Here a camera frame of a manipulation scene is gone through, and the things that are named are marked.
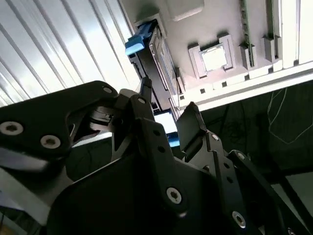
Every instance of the bolt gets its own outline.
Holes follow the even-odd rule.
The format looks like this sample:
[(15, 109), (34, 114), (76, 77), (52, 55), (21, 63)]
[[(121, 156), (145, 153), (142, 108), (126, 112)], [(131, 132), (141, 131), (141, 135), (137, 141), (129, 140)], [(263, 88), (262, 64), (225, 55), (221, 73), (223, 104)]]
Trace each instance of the bolt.
[(112, 90), (108, 87), (104, 87), (103, 90), (107, 93), (112, 93)]
[(233, 211), (231, 215), (240, 228), (244, 229), (246, 227), (246, 221), (239, 212)]
[(145, 101), (144, 99), (142, 99), (142, 98), (138, 98), (138, 101), (139, 101), (140, 103), (143, 103), (143, 104), (146, 103), (146, 101)]
[(60, 139), (52, 135), (43, 136), (40, 140), (40, 143), (43, 147), (49, 148), (49, 149), (55, 149), (55, 148), (60, 147), (61, 145)]
[(213, 139), (215, 139), (216, 141), (218, 141), (218, 140), (219, 140), (218, 136), (217, 136), (217, 135), (215, 135), (215, 134), (212, 134), (212, 137), (213, 137)]
[(242, 153), (237, 153), (237, 156), (238, 156), (241, 160), (244, 160), (244, 159), (245, 159), (245, 157), (244, 157), (244, 155), (243, 155)]
[(23, 126), (15, 121), (6, 121), (0, 125), (0, 132), (8, 136), (16, 136), (23, 131)]
[(169, 187), (166, 190), (166, 194), (167, 194), (168, 198), (171, 200), (171, 202), (173, 202), (175, 204), (181, 203), (181, 194), (176, 188)]
[(288, 228), (288, 234), (289, 235), (295, 235), (295, 233), (293, 232), (293, 230), (291, 228)]

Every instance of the cable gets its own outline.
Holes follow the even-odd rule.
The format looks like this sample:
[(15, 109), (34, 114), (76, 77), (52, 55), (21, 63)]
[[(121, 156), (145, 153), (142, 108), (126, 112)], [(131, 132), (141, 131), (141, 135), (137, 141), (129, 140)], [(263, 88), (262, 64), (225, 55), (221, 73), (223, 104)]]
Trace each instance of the cable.
[(277, 93), (275, 96), (274, 96), (274, 92), (272, 92), (272, 95), (271, 95), (271, 98), (270, 98), (270, 101), (269, 101), (269, 104), (268, 104), (268, 122), (269, 122), (269, 126), (268, 126), (268, 132), (270, 132), (273, 136), (275, 136), (277, 139), (279, 139), (281, 142), (285, 143), (285, 144), (291, 144), (293, 142), (295, 142), (300, 136), (302, 136), (307, 130), (309, 130), (312, 126), (313, 126), (313, 116), (312, 116), (312, 124), (307, 127), (305, 130), (303, 130), (295, 139), (293, 139), (292, 141), (290, 142), (287, 142), (285, 140), (283, 140), (281, 137), (277, 136), (276, 134), (274, 134), (272, 131), (271, 131), (271, 126), (272, 124), (275, 122), (276, 118), (278, 117), (279, 113), (280, 113), (280, 110), (284, 104), (284, 101), (285, 101), (285, 98), (286, 98), (286, 94), (287, 94), (287, 89), (288, 88), (285, 88), (285, 92), (284, 92), (284, 97), (282, 99), (282, 102), (280, 103), (279, 105), (279, 108), (278, 108), (278, 111), (275, 115), (275, 117), (273, 118), (273, 120), (270, 120), (269, 118), (269, 112), (270, 112), (270, 109), (271, 109), (271, 106), (272, 106), (272, 103), (273, 103), (273, 100), (281, 93), (281, 91), (279, 91), (279, 93)]

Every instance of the blue plastic part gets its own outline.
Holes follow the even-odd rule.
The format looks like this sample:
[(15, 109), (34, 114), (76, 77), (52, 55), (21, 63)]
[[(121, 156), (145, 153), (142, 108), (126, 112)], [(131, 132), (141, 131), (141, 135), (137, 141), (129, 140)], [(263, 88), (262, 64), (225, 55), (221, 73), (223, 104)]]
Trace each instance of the blue plastic part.
[(151, 33), (149, 33), (151, 25), (151, 23), (141, 25), (138, 32), (128, 39), (128, 42), (125, 43), (126, 55), (132, 55), (145, 48), (143, 40), (151, 36)]
[(143, 38), (139, 35), (135, 35), (128, 39), (128, 42), (125, 43), (125, 53), (126, 55), (134, 54), (145, 48), (143, 43)]

